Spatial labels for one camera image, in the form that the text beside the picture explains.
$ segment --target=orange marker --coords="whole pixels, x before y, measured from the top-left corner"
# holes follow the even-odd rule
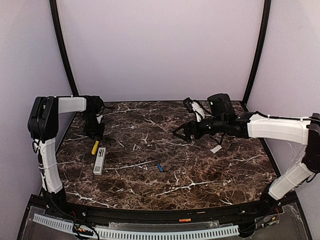
[[[191,222],[191,218],[179,219],[179,223],[187,223],[187,222]]]

